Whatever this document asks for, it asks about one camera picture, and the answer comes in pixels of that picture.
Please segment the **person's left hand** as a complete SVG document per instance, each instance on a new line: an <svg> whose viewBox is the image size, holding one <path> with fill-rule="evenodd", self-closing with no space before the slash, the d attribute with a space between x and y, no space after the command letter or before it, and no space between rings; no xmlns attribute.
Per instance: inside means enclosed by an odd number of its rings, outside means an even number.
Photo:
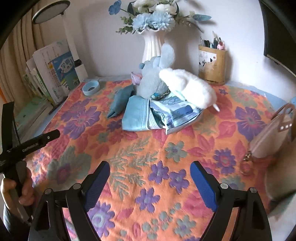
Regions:
<svg viewBox="0 0 296 241"><path fill-rule="evenodd" d="M22 195L18 198L18 202L23 206L30 206L35 202L35 191L33 188L32 173L26 168L26 178L22 188ZM16 182L9 178L3 178L1 181L1 195L8 209L14 207L9 191L16 187Z"/></svg>

